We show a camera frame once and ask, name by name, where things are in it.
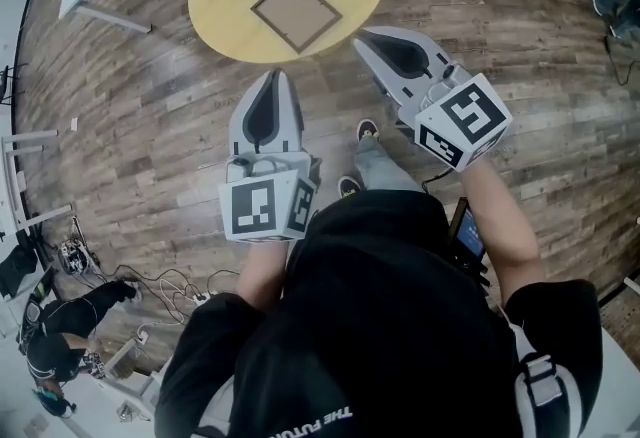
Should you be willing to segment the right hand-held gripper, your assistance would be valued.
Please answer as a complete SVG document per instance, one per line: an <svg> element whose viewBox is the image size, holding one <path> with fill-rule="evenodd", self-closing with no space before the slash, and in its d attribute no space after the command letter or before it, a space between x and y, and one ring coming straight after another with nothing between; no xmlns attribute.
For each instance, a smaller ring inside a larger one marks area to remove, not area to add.
<svg viewBox="0 0 640 438"><path fill-rule="evenodd" d="M512 115L482 74L471 75L428 35L393 26L363 28L352 40L384 92L401 106L403 133L457 172L487 153Z"/></svg>

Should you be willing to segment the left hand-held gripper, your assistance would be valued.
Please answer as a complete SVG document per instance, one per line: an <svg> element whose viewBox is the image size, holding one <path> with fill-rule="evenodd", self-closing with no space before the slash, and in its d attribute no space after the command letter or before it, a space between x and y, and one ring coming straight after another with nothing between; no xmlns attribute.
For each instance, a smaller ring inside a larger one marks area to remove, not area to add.
<svg viewBox="0 0 640 438"><path fill-rule="evenodd" d="M302 239L314 210L321 160L301 149L297 91L279 68L244 93L229 125L226 182L219 186L224 233L245 243Z"/></svg>

